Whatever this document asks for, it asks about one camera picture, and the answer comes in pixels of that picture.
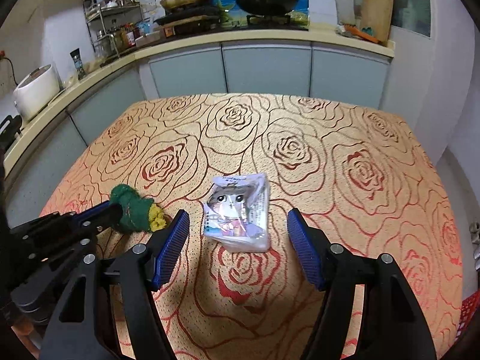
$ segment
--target power cord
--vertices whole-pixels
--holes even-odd
[[[6,59],[8,62],[10,62],[11,73],[12,73],[12,75],[13,75],[13,81],[15,82],[15,85],[18,86],[17,80],[15,79],[14,65],[13,65],[13,63],[11,62],[10,58],[7,58],[7,57],[5,56],[5,52],[4,52],[3,50],[0,51],[0,61],[1,61],[2,59]]]

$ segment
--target green sponge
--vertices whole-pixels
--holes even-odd
[[[156,231],[166,226],[163,211],[152,198],[142,198],[126,184],[119,184],[110,194],[110,203],[120,204],[123,216],[115,229],[124,234]]]

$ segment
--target cartoon cat illustration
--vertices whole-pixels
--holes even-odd
[[[208,207],[219,215],[218,223],[222,235],[245,237],[249,234],[248,211],[246,202],[255,191],[252,185],[234,187],[217,186],[214,193],[208,199]]]

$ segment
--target red basket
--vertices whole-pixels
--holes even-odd
[[[462,334],[465,328],[470,323],[474,312],[480,305],[480,290],[475,292],[473,295],[469,296],[462,302],[462,312],[460,313],[460,324],[458,325],[457,340],[458,337]]]

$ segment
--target pepper grinder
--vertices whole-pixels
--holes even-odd
[[[80,81],[87,76],[87,74],[85,73],[85,70],[83,70],[83,63],[82,63],[82,59],[80,58],[80,49],[73,50],[70,53],[70,56],[73,59],[75,68],[77,69],[78,81]]]

